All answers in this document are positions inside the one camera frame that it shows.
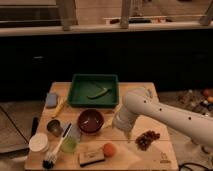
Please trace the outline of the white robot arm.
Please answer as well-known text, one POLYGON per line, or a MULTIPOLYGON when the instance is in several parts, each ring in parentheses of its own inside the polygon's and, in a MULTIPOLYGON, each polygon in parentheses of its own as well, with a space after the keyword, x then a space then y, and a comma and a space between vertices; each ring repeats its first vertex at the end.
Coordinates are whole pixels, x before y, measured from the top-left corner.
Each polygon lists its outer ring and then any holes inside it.
POLYGON ((213 148, 213 117, 157 102, 145 87, 131 89, 123 95, 122 106, 112 124, 130 134, 140 115, 155 119, 199 144, 213 148))

